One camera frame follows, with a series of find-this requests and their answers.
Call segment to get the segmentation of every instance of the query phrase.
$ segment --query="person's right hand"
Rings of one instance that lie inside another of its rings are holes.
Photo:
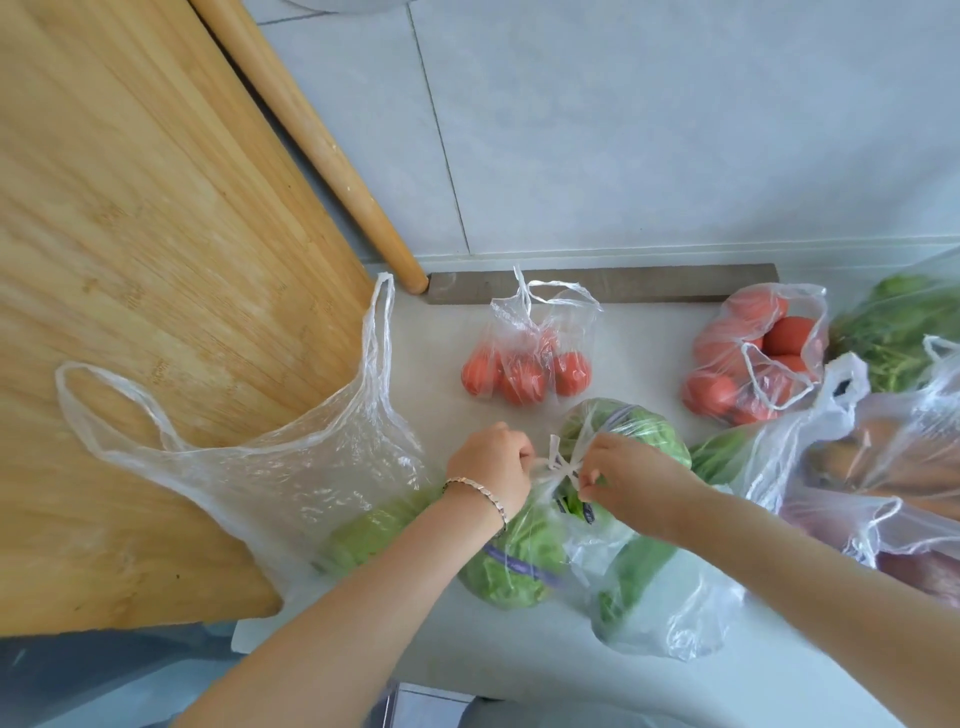
[[[599,503],[637,533],[677,546],[685,540],[691,505],[711,493],[665,452],[606,432],[593,438],[580,470],[580,500]]]

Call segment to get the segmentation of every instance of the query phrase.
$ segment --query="clear plastic bag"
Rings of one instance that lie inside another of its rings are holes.
[[[858,404],[848,437],[805,454],[782,515],[960,607],[960,347],[927,336],[924,349],[925,384]]]
[[[523,508],[458,574],[472,594],[509,610],[534,607],[564,587],[564,528],[553,496],[557,479],[545,460],[534,465]]]
[[[927,336],[960,342],[960,247],[890,276],[830,323],[828,358],[854,352],[874,392],[913,389],[929,366]]]
[[[603,308],[579,283],[528,283],[519,268],[514,273],[516,294],[491,301],[492,319],[460,372],[464,389],[483,399],[498,393],[517,406],[582,394]],[[532,291],[540,287],[563,290],[545,299]]]
[[[697,369],[681,388],[694,414],[731,425],[772,420],[823,376],[827,291],[805,284],[741,288],[693,340]]]
[[[356,379],[281,429],[231,448],[183,441],[140,385],[99,367],[57,369],[60,407],[94,455],[190,498],[243,541],[289,598],[386,546],[439,494],[410,426],[390,405],[394,280],[381,274],[364,317]],[[81,403],[67,374],[85,370],[140,405],[163,449],[140,445]]]
[[[845,381],[849,383],[846,391],[837,396],[838,386]],[[776,513],[803,452],[814,442],[848,435],[854,424],[853,407],[868,391],[863,362],[852,355],[842,357],[826,368],[824,384],[807,409],[721,432],[690,449],[692,470],[709,485]],[[612,598],[617,594],[609,578],[602,591]],[[702,657],[723,645],[744,592],[716,567],[677,549],[650,579],[633,610],[602,639],[622,652],[681,660]],[[617,616],[612,598],[606,607],[598,601],[598,607]]]
[[[460,572],[460,580],[501,609],[532,607],[561,590],[581,595],[636,533],[601,506],[576,495],[577,472],[593,436],[616,432],[663,449],[689,466],[690,456],[660,415],[617,400],[584,400],[567,412],[550,454],[531,471],[531,495],[506,530]]]

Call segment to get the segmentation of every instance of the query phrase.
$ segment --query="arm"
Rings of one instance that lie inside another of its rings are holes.
[[[605,485],[596,484],[600,473]],[[581,498],[729,574],[910,728],[943,728],[960,716],[960,612],[710,489],[636,441],[597,436]]]
[[[530,491],[533,454],[526,435],[501,423],[472,435],[447,477],[483,483],[512,516]],[[441,592],[502,526],[482,494],[451,485],[379,556],[201,695],[177,728],[360,725]]]

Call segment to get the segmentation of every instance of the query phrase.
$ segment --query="wrist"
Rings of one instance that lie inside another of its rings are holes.
[[[466,483],[450,483],[434,506],[453,532],[478,548],[503,528],[503,517],[486,496]]]

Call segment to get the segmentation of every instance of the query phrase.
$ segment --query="person's left hand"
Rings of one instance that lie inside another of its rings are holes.
[[[497,423],[467,438],[447,463],[446,476],[468,477],[485,486],[511,519],[530,493],[530,466],[535,457],[534,446],[525,433]],[[453,483],[450,488],[454,486],[470,488],[462,483]]]

